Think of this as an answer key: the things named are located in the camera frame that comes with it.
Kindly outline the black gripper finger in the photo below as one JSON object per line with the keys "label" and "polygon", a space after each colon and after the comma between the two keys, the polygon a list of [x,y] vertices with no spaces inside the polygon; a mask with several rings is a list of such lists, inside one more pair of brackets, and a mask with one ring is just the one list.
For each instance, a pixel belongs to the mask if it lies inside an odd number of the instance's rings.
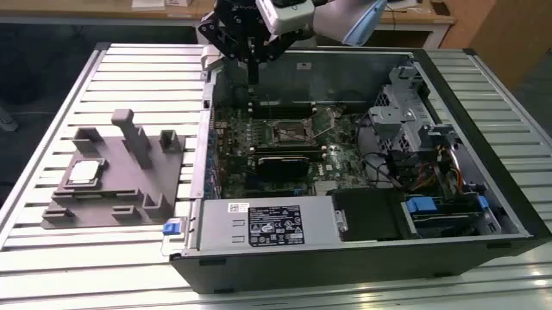
{"label": "black gripper finger", "polygon": [[275,39],[268,35],[253,37],[253,84],[259,83],[259,66],[262,63],[275,61],[291,44],[298,40],[298,32],[287,32]]}
{"label": "black gripper finger", "polygon": [[229,59],[244,64],[247,68],[247,82],[253,84],[253,54],[251,49],[240,48],[236,41],[229,37],[224,30],[224,25],[215,12],[203,17],[199,24],[199,32],[220,53]]}

